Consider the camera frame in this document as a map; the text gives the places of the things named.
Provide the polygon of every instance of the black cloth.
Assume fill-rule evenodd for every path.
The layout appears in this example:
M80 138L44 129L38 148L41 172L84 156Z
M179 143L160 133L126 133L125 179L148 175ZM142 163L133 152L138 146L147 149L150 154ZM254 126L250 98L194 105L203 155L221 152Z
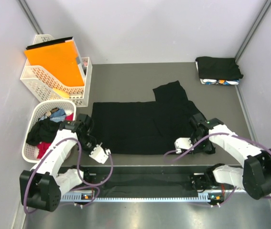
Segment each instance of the black cloth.
M56 123L49 118L38 121L28 133L26 143L36 146L40 142L53 142L60 124L61 122Z
M199 78L212 80L238 80L243 78L235 58L198 57Z
M94 103L91 135L113 154L154 155L174 150L176 139L191 136L194 129L189 119L200 111L187 100L179 82L153 91L156 102ZM179 102L172 102L175 97Z

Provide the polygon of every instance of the rectangular white basket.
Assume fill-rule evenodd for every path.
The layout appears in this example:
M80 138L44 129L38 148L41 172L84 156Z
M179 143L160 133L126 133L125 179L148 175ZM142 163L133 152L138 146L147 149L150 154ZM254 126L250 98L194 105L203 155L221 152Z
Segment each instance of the rectangular white basket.
M54 38L49 34L36 35L33 44L51 41L53 39ZM66 99L53 90L53 88L56 88L68 93L70 96L68 100L73 101L77 107L88 106L93 66L89 57L84 57L82 59L87 62L87 72L83 87L67 87L45 68L39 65L30 65L28 60L24 66L21 81L40 102Z

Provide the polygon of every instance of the orange folder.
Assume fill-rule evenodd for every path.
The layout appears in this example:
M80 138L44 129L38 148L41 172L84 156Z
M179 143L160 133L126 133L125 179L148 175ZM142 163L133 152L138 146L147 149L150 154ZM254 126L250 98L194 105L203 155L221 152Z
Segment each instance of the orange folder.
M24 51L31 65L40 65L65 86L84 86L81 57L73 40Z

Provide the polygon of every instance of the white wall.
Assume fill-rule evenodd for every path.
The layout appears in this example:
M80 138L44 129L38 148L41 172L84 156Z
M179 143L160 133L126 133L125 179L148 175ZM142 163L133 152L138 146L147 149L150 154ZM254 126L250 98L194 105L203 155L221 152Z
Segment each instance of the white wall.
M27 0L45 33L92 63L234 57L265 0Z
M17 1L0 0L0 229L11 227L20 201L19 176L29 168L21 156L24 135L38 103L21 83L23 50L34 31Z
M240 88L258 140L271 148L271 9L239 61Z

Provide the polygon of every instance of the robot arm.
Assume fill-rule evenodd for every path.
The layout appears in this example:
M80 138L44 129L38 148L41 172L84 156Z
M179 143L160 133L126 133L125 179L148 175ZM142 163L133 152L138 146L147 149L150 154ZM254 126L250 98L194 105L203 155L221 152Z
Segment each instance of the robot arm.
M69 192L73 187L82 184L75 168L71 168L64 174L58 175L62 163L76 144L74 140L64 141L64 139L77 139L81 143L82 148L90 152L89 156L91 158L102 164L106 162L110 151L104 150L96 142L93 142L92 137L88 135L91 125L91 118L85 114L80 114L78 121L64 121L61 123L55 140L42 157L43 159L49 154L47 158L43 162L40 160L30 171L24 170L21 173L22 204L25 190L33 171L36 173L29 187L28 207L54 211L65 193ZM83 177L84 172L80 171L80 175Z
M191 120L195 128L191 138L179 138L175 147L180 152L189 149L193 144L206 135L227 133L228 135L214 135L203 141L198 147L204 152L210 152L215 143L231 154L242 168L217 164L205 172L207 184L219 186L230 184L244 189L252 198L260 199L271 193L271 156L259 147L246 141L233 138L236 135L218 119L207 121L202 114L196 114Z

